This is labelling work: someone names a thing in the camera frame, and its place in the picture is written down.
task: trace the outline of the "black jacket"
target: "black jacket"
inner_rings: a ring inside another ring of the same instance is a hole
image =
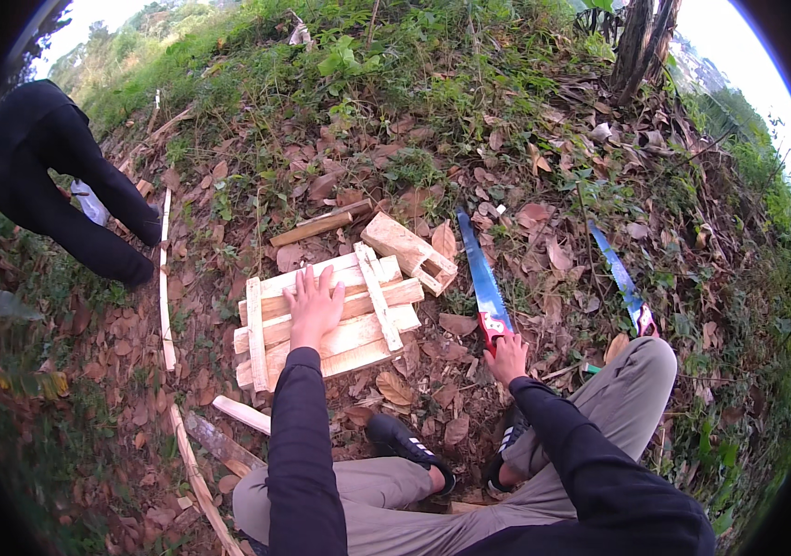
[[[310,348],[292,351],[275,391],[267,482],[272,554],[346,553],[320,362]],[[510,391],[578,519],[502,529],[458,556],[714,553],[713,529],[695,500],[631,460],[543,384],[516,378]]]

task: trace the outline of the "saw blade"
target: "saw blade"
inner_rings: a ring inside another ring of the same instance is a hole
[[[479,241],[475,238],[473,225],[469,222],[469,215],[462,208],[458,208],[456,219],[460,227],[460,235],[463,237],[463,245],[467,250],[469,272],[473,276],[475,302],[479,306],[479,313],[488,313],[491,317],[502,320],[506,329],[512,332],[513,324],[506,315],[506,306],[500,296],[498,282],[494,279],[494,272],[491,270],[488,260],[485,259],[485,254],[481,251]]]

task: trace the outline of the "tree trunk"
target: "tree trunk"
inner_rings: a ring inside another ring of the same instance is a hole
[[[667,0],[660,0],[658,11],[667,9],[664,6]],[[667,28],[664,29],[664,34],[658,39],[658,45],[655,47],[655,63],[653,63],[645,74],[645,80],[649,83],[660,83],[664,78],[664,72],[661,68],[664,67],[665,61],[668,59],[668,52],[670,51],[670,41],[673,40],[674,29],[677,28],[677,14],[679,13],[679,6],[683,0],[674,0],[673,5],[670,7],[668,14]]]
[[[655,28],[652,31],[652,38],[645,46],[643,60],[636,68],[633,76],[631,76],[630,80],[627,82],[624,92],[621,93],[620,98],[618,99],[617,106],[624,106],[630,102],[630,99],[632,99],[633,95],[636,94],[636,90],[639,89],[639,83],[643,82],[643,76],[648,70],[649,65],[652,63],[652,58],[655,57],[655,46],[660,41],[660,38],[664,35],[664,31],[667,28],[668,17],[670,12],[673,10],[674,2],[675,0],[664,0],[664,5],[662,6],[663,9],[658,13],[658,20],[655,22]]]
[[[618,42],[618,58],[610,79],[612,91],[623,91],[639,66],[640,58],[652,30],[654,0],[634,0],[627,7],[624,32]]]

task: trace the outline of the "wooden crate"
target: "wooden crate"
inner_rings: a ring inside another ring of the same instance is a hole
[[[401,354],[399,334],[420,326],[411,305],[423,299],[420,281],[404,280],[394,256],[378,259],[362,242],[354,245],[354,253],[314,264],[316,279],[328,266],[334,269],[330,285],[344,282],[346,297],[339,326],[323,338],[322,374],[345,373]],[[297,272],[247,281],[246,299],[238,304],[243,328],[234,333],[235,353],[250,355],[236,369],[243,389],[274,392],[290,353],[290,308],[283,291],[296,292]]]

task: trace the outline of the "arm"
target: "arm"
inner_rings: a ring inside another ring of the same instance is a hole
[[[321,275],[330,282],[331,268]],[[314,283],[312,268],[297,274],[297,295],[285,291],[293,328],[290,355],[278,379],[269,440],[272,554],[345,554],[345,516],[330,454],[328,409],[318,347],[343,312],[345,287],[333,298]]]

